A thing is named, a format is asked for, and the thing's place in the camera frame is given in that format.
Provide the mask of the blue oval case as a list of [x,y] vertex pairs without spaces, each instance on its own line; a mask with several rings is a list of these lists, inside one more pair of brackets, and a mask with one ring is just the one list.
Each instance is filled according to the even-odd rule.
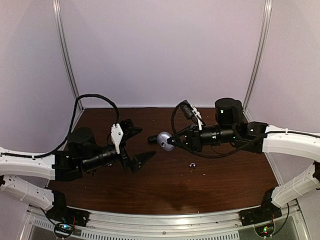
[[172,135],[166,131],[159,133],[156,137],[157,143],[167,152],[172,151],[175,147],[172,144],[168,143]]

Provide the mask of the black earbud charging case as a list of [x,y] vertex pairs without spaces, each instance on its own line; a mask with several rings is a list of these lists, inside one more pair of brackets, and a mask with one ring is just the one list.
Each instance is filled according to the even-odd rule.
[[158,138],[157,135],[152,135],[147,138],[147,141],[149,144],[154,144],[158,142],[157,138]]

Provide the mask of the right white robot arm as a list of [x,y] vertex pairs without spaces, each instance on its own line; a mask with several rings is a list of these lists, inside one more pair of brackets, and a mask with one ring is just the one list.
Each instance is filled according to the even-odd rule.
[[[239,151],[257,154],[276,153],[313,160],[304,172],[289,182],[265,193],[256,210],[259,220],[268,220],[290,201],[320,188],[320,135],[279,128],[264,122],[245,122],[241,101],[225,97],[215,101],[216,124],[206,125],[200,112],[187,100],[179,103],[171,115],[172,134],[159,134],[157,142],[166,151],[175,147],[205,159],[219,159]],[[193,124],[176,131],[175,115],[181,109]]]

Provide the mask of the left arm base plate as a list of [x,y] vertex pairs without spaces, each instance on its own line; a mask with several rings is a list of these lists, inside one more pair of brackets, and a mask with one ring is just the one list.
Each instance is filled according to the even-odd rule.
[[58,208],[54,206],[46,212],[46,215],[55,221],[75,225],[79,227],[86,227],[90,213],[86,210],[76,208],[64,207]]

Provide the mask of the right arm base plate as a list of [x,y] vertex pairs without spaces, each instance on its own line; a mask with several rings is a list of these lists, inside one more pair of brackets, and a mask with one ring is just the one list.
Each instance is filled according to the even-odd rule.
[[239,212],[242,226],[256,225],[264,222],[271,222],[282,216],[282,211],[269,210],[260,207],[241,210]]

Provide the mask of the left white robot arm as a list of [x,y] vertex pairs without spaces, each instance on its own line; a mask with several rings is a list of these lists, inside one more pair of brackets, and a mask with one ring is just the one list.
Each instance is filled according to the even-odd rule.
[[121,129],[120,124],[111,128],[112,144],[99,146],[93,131],[81,127],[67,136],[67,150],[52,153],[28,153],[0,149],[0,190],[57,217],[61,222],[72,218],[62,192],[40,188],[23,176],[38,177],[49,181],[72,182],[93,174],[97,169],[121,163],[124,169],[138,172],[156,153],[148,151],[129,157],[126,141],[142,131],[140,127]]

